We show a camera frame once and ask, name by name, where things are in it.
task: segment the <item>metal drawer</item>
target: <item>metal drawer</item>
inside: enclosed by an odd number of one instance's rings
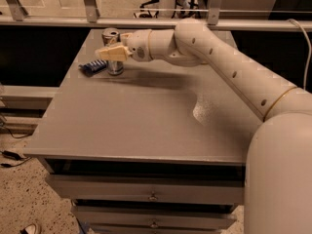
[[[73,213],[83,222],[140,226],[150,229],[186,228],[217,230],[227,229],[235,222],[231,214],[210,214],[129,208],[74,207]]]
[[[70,199],[240,205],[244,198],[231,182],[78,175],[49,175],[47,182]]]
[[[181,229],[181,228],[141,228],[112,226],[104,224],[92,224],[90,226],[96,233],[104,234],[220,234],[220,230],[198,230],[198,229]]]

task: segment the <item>floor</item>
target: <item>floor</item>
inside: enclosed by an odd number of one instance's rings
[[[133,1],[140,4],[146,0]],[[32,8],[34,15],[40,15],[39,7]],[[1,132],[0,150],[16,151],[22,154],[23,148],[30,141],[31,136],[14,139],[9,134]],[[19,162],[0,156],[0,163],[18,164]],[[71,202],[61,199],[48,186],[45,182],[48,173],[36,159],[31,159],[15,168],[0,168],[0,174],[0,234],[18,234],[21,229],[32,222],[41,225],[42,234],[83,233],[80,231],[77,219],[70,211]],[[237,222],[228,230],[224,230],[223,234],[242,234],[244,232],[244,207],[238,207],[234,215],[237,216]]]

